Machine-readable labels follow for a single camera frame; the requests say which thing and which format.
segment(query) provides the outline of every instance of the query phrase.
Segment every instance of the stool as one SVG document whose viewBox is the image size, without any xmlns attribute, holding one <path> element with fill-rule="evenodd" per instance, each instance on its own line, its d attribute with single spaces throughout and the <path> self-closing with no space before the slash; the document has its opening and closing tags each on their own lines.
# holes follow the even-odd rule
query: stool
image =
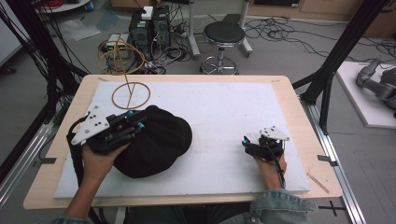
<svg viewBox="0 0 396 224">
<path fill-rule="evenodd" d="M 219 47 L 219 52 L 218 56 L 210 56 L 204 60 L 200 71 L 206 74 L 238 75 L 235 62 L 224 57 L 224 49 L 241 45 L 245 39 L 244 30 L 227 21 L 216 21 L 205 27 L 204 39 Z"/>
</svg>

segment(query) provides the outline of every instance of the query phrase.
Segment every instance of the white board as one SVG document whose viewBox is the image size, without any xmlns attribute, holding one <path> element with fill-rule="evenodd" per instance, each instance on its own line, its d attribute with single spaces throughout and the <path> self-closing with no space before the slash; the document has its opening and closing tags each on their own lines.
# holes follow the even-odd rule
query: white board
<svg viewBox="0 0 396 224">
<path fill-rule="evenodd" d="M 372 91 L 356 84 L 358 73 L 367 64 L 344 62 L 338 69 L 341 83 L 366 127 L 396 129 L 396 119 L 393 117 L 395 111 L 376 98 Z M 387 68 L 391 65 L 382 64 L 382 66 Z M 371 80 L 379 82 L 384 71 L 385 69 L 378 66 Z"/>
<path fill-rule="evenodd" d="M 111 103 L 111 93 L 120 82 L 102 82 L 97 87 L 91 107 L 101 106 L 105 115 L 122 110 Z M 270 84 L 258 83 L 145 83 L 151 97 L 143 108 L 157 105 L 185 119 L 192 129 L 190 149 L 168 170 L 150 177 L 132 179 L 116 168 L 107 175 L 97 197 L 155 195 L 199 195 L 263 192 L 256 162 L 241 144 L 246 135 L 257 139 L 259 130 L 275 125 L 290 141 L 286 143 L 288 162 L 286 189 L 309 191 L 304 169 Z M 117 94 L 117 100 L 128 99 Z M 147 91 L 135 88 L 135 100 Z M 70 156 L 67 158 L 55 198 L 73 197 L 77 180 Z"/>
</svg>

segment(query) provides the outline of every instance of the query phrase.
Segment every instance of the black metal pole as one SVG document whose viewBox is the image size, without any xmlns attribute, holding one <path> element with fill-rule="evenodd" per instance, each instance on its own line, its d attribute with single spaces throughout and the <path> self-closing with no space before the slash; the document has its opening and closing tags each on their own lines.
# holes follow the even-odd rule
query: black metal pole
<svg viewBox="0 0 396 224">
<path fill-rule="evenodd" d="M 387 0 L 363 1 L 320 69 L 315 74 L 293 83 L 293 87 L 296 89 L 311 82 L 306 92 L 301 95 L 301 100 L 311 105 L 314 105 L 318 96 L 325 91 L 322 96 L 322 103 L 325 105 L 320 110 L 320 127 L 325 133 L 327 133 L 327 117 L 332 86 L 329 82 L 332 82 L 338 68 L 355 48 L 364 32 L 386 3 Z"/>
</svg>

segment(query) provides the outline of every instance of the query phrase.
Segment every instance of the denim sleeve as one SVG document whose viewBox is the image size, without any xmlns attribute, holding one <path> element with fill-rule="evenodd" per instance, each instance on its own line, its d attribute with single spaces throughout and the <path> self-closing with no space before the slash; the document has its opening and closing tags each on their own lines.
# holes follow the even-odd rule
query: denim sleeve
<svg viewBox="0 0 396 224">
<path fill-rule="evenodd" d="M 53 219 L 49 224 L 90 224 L 90 222 L 81 218 L 62 216 Z"/>
<path fill-rule="evenodd" d="M 250 212 L 231 217 L 221 224 L 236 223 L 311 223 L 307 212 L 317 212 L 317 205 L 294 196 L 285 189 L 271 189 L 251 203 Z"/>
</svg>

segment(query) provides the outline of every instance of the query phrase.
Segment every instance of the white panel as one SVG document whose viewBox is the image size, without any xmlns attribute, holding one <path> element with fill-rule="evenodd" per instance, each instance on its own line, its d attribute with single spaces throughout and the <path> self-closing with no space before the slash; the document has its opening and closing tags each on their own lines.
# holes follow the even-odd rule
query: white panel
<svg viewBox="0 0 396 224">
<path fill-rule="evenodd" d="M 122 110 L 111 103 L 111 93 L 120 82 L 102 82 L 92 105 L 106 116 Z M 151 97 L 145 107 L 157 105 L 185 119 L 192 128 L 190 149 L 168 170 L 154 176 L 132 179 L 113 168 L 102 184 L 98 197 L 198 195 L 262 192 L 256 162 L 245 153 L 241 142 L 246 135 L 257 142 L 259 131 L 275 125 L 290 136 L 288 126 L 270 84 L 262 83 L 145 83 Z M 127 88 L 119 102 L 128 101 Z M 134 99 L 147 92 L 135 88 Z M 286 189 L 308 191 L 309 185 L 292 136 L 286 142 L 288 162 Z M 72 161 L 67 158 L 55 198 L 73 197 L 77 190 Z"/>
</svg>

